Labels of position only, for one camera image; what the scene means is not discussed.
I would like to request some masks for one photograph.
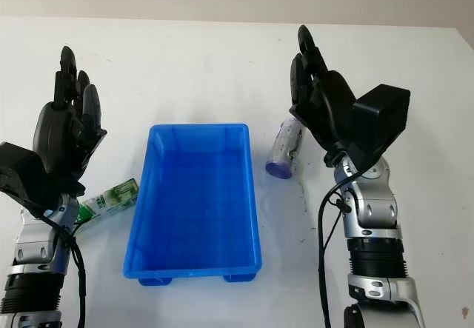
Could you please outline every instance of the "robotic hand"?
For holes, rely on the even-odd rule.
[[[290,112],[326,150],[324,163],[335,167],[337,182],[318,212],[325,326],[330,328],[324,252],[333,231],[324,242],[323,212],[337,195],[338,219],[343,214],[350,251],[349,294],[358,302],[345,309],[344,326],[379,327],[383,321],[384,327],[424,328],[415,282],[407,276],[403,258],[397,203],[388,186],[390,170],[381,157],[405,128],[410,91],[381,84],[356,99],[341,74],[327,69],[305,26],[299,28],[298,42],[301,52],[291,65]]]
[[[80,319],[85,323],[85,270],[74,240],[84,195],[78,180],[106,131],[99,97],[73,51],[64,47],[54,100],[39,115],[33,151],[0,144],[0,191],[23,208],[23,227],[0,307],[0,327],[59,328],[59,293],[70,253],[79,270]]]

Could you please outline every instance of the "tray bottom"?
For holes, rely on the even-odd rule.
[[[252,281],[256,276],[255,274],[243,274],[243,275],[224,275],[222,278],[227,282],[248,282]],[[142,286],[166,286],[171,282],[172,278],[140,278],[138,282]]]

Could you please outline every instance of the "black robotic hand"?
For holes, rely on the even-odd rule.
[[[336,166],[348,155],[357,169],[373,165],[404,130],[410,91],[380,84],[356,99],[341,74],[328,70],[310,31],[300,26],[300,53],[291,64],[290,112]]]
[[[78,180],[106,134],[96,87],[84,71],[77,75],[74,53],[64,47],[54,101],[41,110],[33,151],[0,144],[0,191],[33,214],[56,207],[61,193],[83,195]]]

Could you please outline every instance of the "purple can lid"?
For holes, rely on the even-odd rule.
[[[290,165],[284,161],[268,161],[265,170],[277,178],[291,178]]]

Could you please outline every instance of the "blue plastic tray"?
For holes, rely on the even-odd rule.
[[[124,275],[142,285],[261,268],[250,140],[245,124],[150,129]]]

